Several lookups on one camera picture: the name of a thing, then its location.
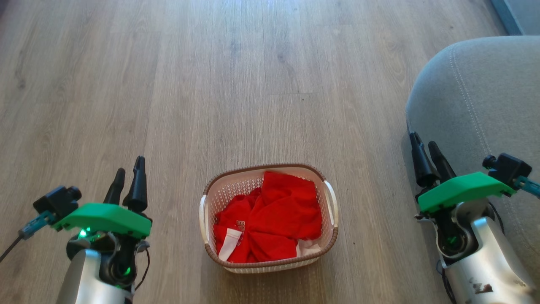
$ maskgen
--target blue connector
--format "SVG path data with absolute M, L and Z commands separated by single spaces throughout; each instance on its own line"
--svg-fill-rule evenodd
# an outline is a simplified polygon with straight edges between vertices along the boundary
M 43 211 L 37 218 L 31 220 L 23 229 L 19 230 L 19 236 L 23 240 L 27 240 L 33 236 L 41 228 L 53 223 L 54 215 L 50 211 Z
M 514 186 L 540 199 L 540 184 L 524 176 L 520 176 L 517 178 Z

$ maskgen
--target green plastic bracket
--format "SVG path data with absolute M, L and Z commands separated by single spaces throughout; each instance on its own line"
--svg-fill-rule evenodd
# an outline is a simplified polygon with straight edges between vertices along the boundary
M 447 180 L 418 197 L 420 211 L 433 213 L 442 208 L 456 206 L 461 202 L 473 201 L 503 192 L 515 194 L 516 191 L 491 176 L 476 172 Z
M 52 227 L 56 230 L 90 227 L 93 231 L 110 231 L 144 239 L 150 235 L 152 222 L 144 216 L 115 204 L 87 203 L 61 219 Z

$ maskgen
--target white seam stitching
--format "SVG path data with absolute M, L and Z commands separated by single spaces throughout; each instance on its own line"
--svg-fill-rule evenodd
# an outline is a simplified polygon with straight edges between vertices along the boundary
M 471 106 L 471 109 L 473 110 L 472 113 L 474 113 L 474 117 L 476 118 L 475 122 L 476 124 L 478 125 L 478 128 L 480 129 L 480 132 L 482 133 L 482 138 L 481 140 L 484 141 L 485 143 L 485 146 L 488 148 L 488 151 L 487 151 L 487 154 L 491 154 L 491 149 L 489 148 L 489 144 L 488 144 L 488 139 L 485 137 L 485 133 L 484 133 L 484 129 L 482 128 L 482 125 L 480 124 L 480 120 L 478 119 L 478 114 L 474 108 L 474 105 L 473 105 L 473 100 L 471 99 L 471 96 L 469 95 L 469 91 L 467 90 L 467 86 L 465 85 L 465 81 L 463 81 L 463 78 L 461 77 L 461 72 L 460 72 L 460 69 L 459 67 L 457 66 L 457 59 L 456 59 L 456 48 L 453 49 L 454 51 L 454 65 L 456 67 L 456 70 L 457 70 L 457 74 L 459 75 L 460 79 L 461 79 L 461 83 L 463 84 L 463 88 L 465 89 L 465 93 L 467 93 L 467 97 L 469 99 L 469 104 Z
M 456 65 L 455 65 L 455 59 L 456 59 L 455 51 L 456 51 L 456 45 L 454 44 L 452 46 L 452 49 L 448 53 L 448 58 L 450 59 L 450 66 L 452 67 L 452 72 L 454 72 L 454 77 L 456 78 L 457 85 L 460 88 L 460 92 L 461 92 L 461 96 L 463 97 L 463 101 L 465 101 L 465 105 L 467 106 L 467 111 L 469 112 L 469 115 L 471 116 L 472 125 L 474 126 L 474 128 L 476 130 L 476 134 L 478 135 L 478 140 L 480 141 L 480 145 L 482 146 L 482 149 L 484 150 L 484 152 L 487 154 L 486 148 L 484 146 L 484 142 L 482 141 L 482 137 L 480 136 L 480 132 L 478 132 L 478 127 L 476 126 L 476 121 L 475 121 L 475 119 L 473 117 L 473 114 L 471 113 L 471 109 L 469 107 L 469 102 L 467 101 L 467 98 L 465 97 L 465 93 L 463 93 L 463 89 L 461 87 L 460 81 L 457 79 L 457 74 L 456 74 L 456 69 L 455 69 L 455 67 L 456 67 Z

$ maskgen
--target brown basket rim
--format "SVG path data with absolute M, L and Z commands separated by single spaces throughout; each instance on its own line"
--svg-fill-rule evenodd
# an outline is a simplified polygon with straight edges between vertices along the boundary
M 242 172 L 247 172 L 247 171 L 252 171 L 252 170 L 272 169 L 272 168 L 290 168 L 290 167 L 298 167 L 298 168 L 309 169 L 309 170 L 313 171 L 314 173 L 316 173 L 317 176 L 322 181 L 326 181 L 326 178 L 325 178 L 324 174 L 321 171 L 319 171 L 317 168 L 315 168 L 313 166 L 310 166 L 308 164 L 304 164 L 304 163 L 273 163 L 273 164 L 266 164 L 266 165 L 261 165 L 261 166 L 244 167 L 244 168 L 240 168 L 240 169 L 236 169 L 236 170 L 230 170 L 230 171 L 218 174 L 208 182 L 208 184 L 206 185 L 206 188 L 204 189 L 203 195 L 208 195 L 208 190 L 211 188 L 211 186 L 214 185 L 214 183 L 217 180 L 219 180 L 220 178 L 222 178 L 224 176 L 227 176 L 227 175 L 232 175 L 232 174 L 242 173 Z M 338 237 L 337 237 L 338 236 L 338 228 L 334 227 L 333 230 L 334 231 L 332 233 L 332 238 L 330 239 L 330 242 L 328 243 L 328 245 L 326 245 L 323 248 L 323 250 L 321 250 L 319 252 L 316 252 L 316 253 L 308 254 L 306 256 L 294 257 L 292 259 L 285 259 L 285 260 L 278 260 L 278 261 L 268 261 L 268 262 L 259 262 L 259 263 L 231 263 L 231 262 L 220 260 L 219 257 L 212 251 L 212 248 L 210 247 L 210 244 L 208 244 L 208 243 L 205 244 L 205 249 L 206 249 L 206 253 L 209 255 L 209 257 L 214 262 L 216 262 L 217 264 L 220 264 L 221 266 L 226 267 L 226 268 L 260 268 L 260 267 L 273 267 L 273 266 L 289 265 L 289 264 L 294 264 L 294 263 L 298 263 L 298 262 L 311 260 L 311 259 L 314 259 L 316 257 L 320 257 L 320 256 L 326 254 L 328 251 L 330 251 L 330 249 L 334 246 L 334 244 L 336 243 L 336 240 L 338 239 Z

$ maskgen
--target white basket handle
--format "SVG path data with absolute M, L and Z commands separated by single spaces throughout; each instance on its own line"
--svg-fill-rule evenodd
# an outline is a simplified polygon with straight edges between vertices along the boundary
M 325 181 L 324 185 L 326 186 L 327 196 L 328 196 L 328 207 L 332 208 L 332 210 L 329 210 L 330 213 L 334 217 L 334 227 L 338 227 L 339 222 L 339 211 L 338 211 L 338 201 L 336 199 L 336 194 L 334 193 L 334 188 L 332 188 L 332 185 Z
M 208 244 L 208 234 L 206 233 L 206 222 L 205 222 L 205 204 L 206 204 L 206 194 L 202 196 L 201 203 L 199 205 L 199 225 L 201 228 L 201 235 L 204 244 Z

